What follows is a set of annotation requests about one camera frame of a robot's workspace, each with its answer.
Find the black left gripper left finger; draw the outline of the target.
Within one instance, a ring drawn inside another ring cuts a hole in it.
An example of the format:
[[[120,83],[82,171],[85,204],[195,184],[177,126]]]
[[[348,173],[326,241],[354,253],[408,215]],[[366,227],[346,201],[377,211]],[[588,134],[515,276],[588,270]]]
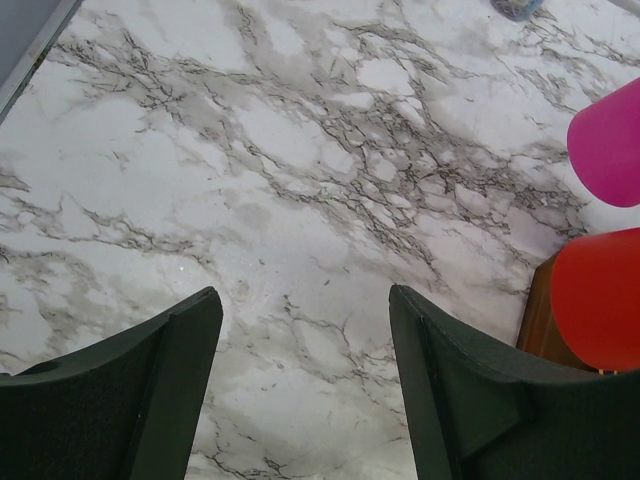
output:
[[[73,353],[1,377],[4,479],[182,479],[222,327],[206,287]]]

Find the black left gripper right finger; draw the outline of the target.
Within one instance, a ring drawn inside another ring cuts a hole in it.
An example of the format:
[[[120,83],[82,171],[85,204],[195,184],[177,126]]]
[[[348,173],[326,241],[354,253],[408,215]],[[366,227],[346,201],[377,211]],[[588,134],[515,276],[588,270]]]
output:
[[[389,316],[421,479],[635,479],[639,375],[530,355],[395,285]]]

